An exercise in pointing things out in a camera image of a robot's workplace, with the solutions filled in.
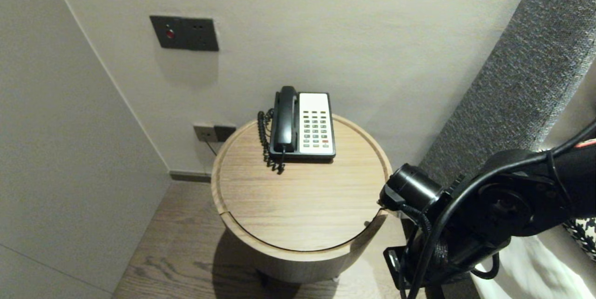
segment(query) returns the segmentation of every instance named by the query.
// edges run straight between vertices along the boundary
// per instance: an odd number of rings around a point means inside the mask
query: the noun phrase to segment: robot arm
[[[454,282],[469,271],[491,279],[498,272],[498,251],[511,236],[596,216],[596,144],[571,148],[593,129],[596,121],[547,152],[497,153],[476,176],[447,188],[417,167],[400,167],[383,186],[379,203],[408,214],[420,229],[407,246],[384,252],[396,286],[411,288],[415,297],[420,286]],[[491,256],[492,271],[474,270]]]

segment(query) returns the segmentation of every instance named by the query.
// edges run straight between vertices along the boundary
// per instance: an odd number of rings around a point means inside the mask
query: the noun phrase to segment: cylindrical nightstand
[[[259,271],[286,282],[316,282],[347,269],[387,217],[376,204],[392,170],[381,147],[333,115],[333,163],[266,167],[256,121],[223,145],[211,191],[226,227],[247,244]]]

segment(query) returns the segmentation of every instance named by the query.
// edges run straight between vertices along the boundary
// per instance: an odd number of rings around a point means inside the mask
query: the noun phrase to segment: gray upholstered headboard
[[[537,149],[594,60],[595,39],[596,0],[521,0],[420,167],[445,186],[495,152]]]

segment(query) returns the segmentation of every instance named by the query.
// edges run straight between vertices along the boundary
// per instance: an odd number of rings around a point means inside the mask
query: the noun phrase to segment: landline phone
[[[264,161],[278,174],[285,161],[330,163],[336,155],[329,93],[296,93],[283,86],[274,108],[259,112],[257,120]]]

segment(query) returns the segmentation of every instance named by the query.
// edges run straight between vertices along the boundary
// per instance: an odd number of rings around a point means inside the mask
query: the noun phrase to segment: houndstooth pillow
[[[562,226],[567,229],[577,244],[586,252],[592,261],[596,261],[596,218],[579,218],[565,221]]]

